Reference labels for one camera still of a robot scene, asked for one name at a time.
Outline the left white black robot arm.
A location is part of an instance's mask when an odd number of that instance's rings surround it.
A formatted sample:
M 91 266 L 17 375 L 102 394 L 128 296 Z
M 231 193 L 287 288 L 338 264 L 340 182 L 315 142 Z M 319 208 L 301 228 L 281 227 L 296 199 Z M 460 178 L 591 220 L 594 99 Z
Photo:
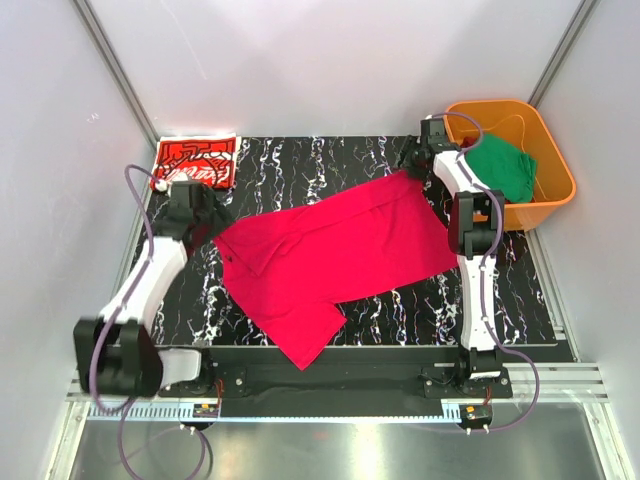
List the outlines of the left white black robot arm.
M 115 296 L 95 317 L 82 317 L 73 330 L 82 389 L 102 395 L 144 397 L 201 376 L 196 349 L 160 350 L 151 338 L 153 321 L 169 287 L 189 259 L 233 224 L 214 189 L 195 180 L 168 188 L 168 201 L 155 223 L 144 219 L 146 239 L 137 262 Z

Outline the crimson red polo shirt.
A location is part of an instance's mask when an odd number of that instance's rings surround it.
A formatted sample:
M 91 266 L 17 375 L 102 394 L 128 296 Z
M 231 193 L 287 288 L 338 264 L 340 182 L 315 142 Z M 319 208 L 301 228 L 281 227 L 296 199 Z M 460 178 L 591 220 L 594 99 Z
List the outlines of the crimson red polo shirt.
M 338 304 L 457 265 L 421 182 L 404 171 L 241 219 L 214 244 L 232 300 L 300 370 L 344 325 Z

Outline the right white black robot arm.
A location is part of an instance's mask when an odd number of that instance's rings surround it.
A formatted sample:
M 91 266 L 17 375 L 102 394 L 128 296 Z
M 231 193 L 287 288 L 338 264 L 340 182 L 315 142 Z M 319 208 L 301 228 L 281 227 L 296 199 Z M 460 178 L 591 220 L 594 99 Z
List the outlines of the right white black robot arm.
M 461 395 L 486 394 L 499 380 L 502 352 L 495 333 L 496 256 L 504 231 L 504 195 L 490 189 L 466 161 L 470 147 L 449 139 L 446 113 L 420 122 L 420 134 L 405 141 L 398 167 L 421 180 L 435 175 L 452 197 L 447 228 L 462 288 L 459 357 L 442 385 Z

